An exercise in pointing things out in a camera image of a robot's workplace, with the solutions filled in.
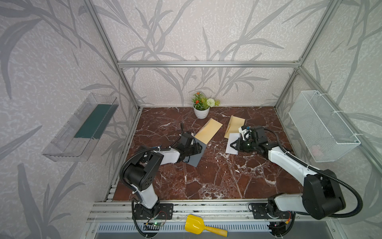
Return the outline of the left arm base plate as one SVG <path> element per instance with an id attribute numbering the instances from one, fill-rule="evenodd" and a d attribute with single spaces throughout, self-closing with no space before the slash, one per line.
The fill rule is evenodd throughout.
<path id="1" fill-rule="evenodd" d="M 152 209 L 144 207 L 142 204 L 136 204 L 133 209 L 136 220 L 160 219 L 171 220 L 174 213 L 174 204 L 157 203 Z"/>

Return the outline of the cream yellow envelope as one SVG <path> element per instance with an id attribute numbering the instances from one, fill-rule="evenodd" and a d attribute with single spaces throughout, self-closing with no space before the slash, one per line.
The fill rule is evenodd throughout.
<path id="1" fill-rule="evenodd" d="M 209 119 L 209 121 L 195 135 L 195 138 L 204 144 L 208 144 L 221 127 L 222 123 L 214 119 Z"/>
<path id="2" fill-rule="evenodd" d="M 245 119 L 231 116 L 224 137 L 228 139 L 231 133 L 238 133 L 243 125 L 245 125 Z"/>

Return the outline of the blue floral letter paper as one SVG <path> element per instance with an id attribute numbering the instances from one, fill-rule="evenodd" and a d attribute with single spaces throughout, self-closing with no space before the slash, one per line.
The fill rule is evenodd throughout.
<path id="1" fill-rule="evenodd" d="M 236 140 L 233 141 L 233 142 L 228 142 L 227 143 L 227 147 L 226 147 L 225 153 L 233 154 L 233 155 L 237 155 L 238 154 L 237 141 Z"/>

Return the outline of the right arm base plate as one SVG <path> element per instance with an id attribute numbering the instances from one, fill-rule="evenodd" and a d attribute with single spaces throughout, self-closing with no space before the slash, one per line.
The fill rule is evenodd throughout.
<path id="1" fill-rule="evenodd" d="M 250 203 L 248 209 L 253 214 L 254 219 L 282 221 L 291 219 L 291 213 L 280 211 L 275 203 Z"/>

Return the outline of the grey-blue paper envelope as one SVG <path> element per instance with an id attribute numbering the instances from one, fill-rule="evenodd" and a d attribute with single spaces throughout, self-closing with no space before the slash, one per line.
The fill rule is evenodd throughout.
<path id="1" fill-rule="evenodd" d="M 183 162 L 187 163 L 193 167 L 198 167 L 198 164 L 200 163 L 200 161 L 204 155 L 204 152 L 207 148 L 207 145 L 204 144 L 203 142 L 201 142 L 200 140 L 196 139 L 196 138 L 193 140 L 192 146 L 194 144 L 196 146 L 198 146 L 198 148 L 200 149 L 200 153 L 197 153 L 197 154 L 194 154 L 191 156 L 186 156 L 185 159 L 183 160 Z"/>

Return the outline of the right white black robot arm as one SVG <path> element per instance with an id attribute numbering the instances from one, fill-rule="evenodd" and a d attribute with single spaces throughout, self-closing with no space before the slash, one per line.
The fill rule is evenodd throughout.
<path id="1" fill-rule="evenodd" d="M 266 135 L 269 132 L 268 128 L 243 125 L 238 132 L 239 137 L 230 144 L 231 148 L 238 152 L 255 152 L 262 155 L 288 172 L 303 186 L 303 192 L 300 194 L 270 197 L 267 204 L 269 215 L 289 211 L 321 220 L 326 217 L 350 218 L 362 211 L 363 199 L 352 186 L 338 179 L 333 171 L 321 170 L 294 156 L 283 147 L 279 139 L 269 141 Z M 346 208 L 342 188 L 349 190 L 357 200 L 355 209 L 348 213 L 342 213 Z"/>

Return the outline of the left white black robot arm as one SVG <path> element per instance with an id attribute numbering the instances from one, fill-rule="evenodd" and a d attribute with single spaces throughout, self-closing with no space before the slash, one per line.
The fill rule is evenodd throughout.
<path id="1" fill-rule="evenodd" d="M 183 132 L 176 142 L 165 148 L 143 145 L 122 165 L 119 179 L 138 195 L 143 208 L 153 210 L 159 205 L 159 198 L 152 184 L 160 166 L 184 162 L 196 167 L 206 147 L 206 144 L 188 131 Z"/>

